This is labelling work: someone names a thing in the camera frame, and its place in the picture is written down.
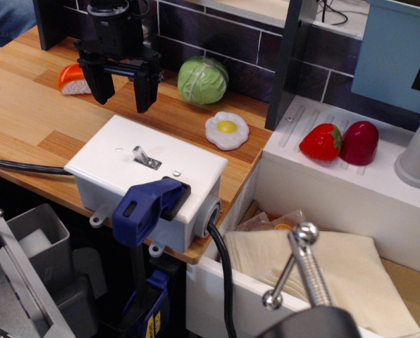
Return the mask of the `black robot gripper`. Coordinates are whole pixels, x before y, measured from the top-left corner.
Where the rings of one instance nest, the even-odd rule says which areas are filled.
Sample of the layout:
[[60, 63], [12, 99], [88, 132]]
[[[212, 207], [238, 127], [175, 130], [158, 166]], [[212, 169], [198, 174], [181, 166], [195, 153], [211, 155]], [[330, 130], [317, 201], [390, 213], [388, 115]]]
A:
[[136, 65], [133, 77], [138, 113], [156, 102], [160, 82], [160, 54], [144, 44], [142, 21], [150, 11], [148, 1], [90, 1], [94, 38], [78, 40], [78, 63], [94, 99], [104, 105], [114, 94], [113, 78], [105, 71], [110, 63]]

